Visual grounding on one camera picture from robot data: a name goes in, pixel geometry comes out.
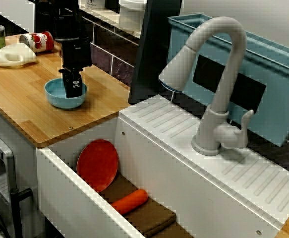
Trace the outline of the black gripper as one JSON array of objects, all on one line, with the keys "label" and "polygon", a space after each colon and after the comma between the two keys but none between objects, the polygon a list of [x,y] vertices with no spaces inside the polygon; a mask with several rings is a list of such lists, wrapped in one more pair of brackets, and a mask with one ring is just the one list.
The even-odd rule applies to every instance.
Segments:
[{"label": "black gripper", "polygon": [[77,38],[55,38],[60,43],[63,84],[67,98],[79,97],[83,94],[80,71],[92,65],[89,36]]}]

